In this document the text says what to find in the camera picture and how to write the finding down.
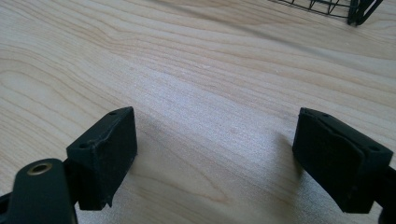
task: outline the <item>light wood surface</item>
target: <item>light wood surface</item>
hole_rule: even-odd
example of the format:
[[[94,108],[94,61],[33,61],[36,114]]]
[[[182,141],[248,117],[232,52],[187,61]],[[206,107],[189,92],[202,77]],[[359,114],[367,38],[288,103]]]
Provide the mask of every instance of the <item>light wood surface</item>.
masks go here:
[[[266,0],[2,0],[0,194],[131,105],[139,154],[80,223],[376,223],[291,144],[304,106],[394,149],[395,72],[395,0],[358,28]]]

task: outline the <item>wire basket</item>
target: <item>wire basket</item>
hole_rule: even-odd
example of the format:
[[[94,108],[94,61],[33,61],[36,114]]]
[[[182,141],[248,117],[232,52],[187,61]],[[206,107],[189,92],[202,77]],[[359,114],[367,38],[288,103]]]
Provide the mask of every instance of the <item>wire basket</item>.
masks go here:
[[[362,25],[382,0],[277,0],[279,3],[298,7],[318,14],[345,18],[346,22]]]

